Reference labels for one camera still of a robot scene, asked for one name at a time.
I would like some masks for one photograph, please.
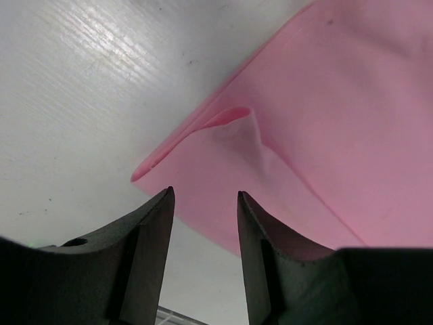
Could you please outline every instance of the pink fabric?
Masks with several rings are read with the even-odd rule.
[[[322,0],[134,172],[239,253],[237,191],[330,248],[433,244],[433,1]]]

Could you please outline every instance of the white surface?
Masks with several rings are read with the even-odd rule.
[[[0,0],[0,234],[61,244],[146,201],[129,177],[309,0]],[[247,324],[242,269],[175,222],[161,305]]]

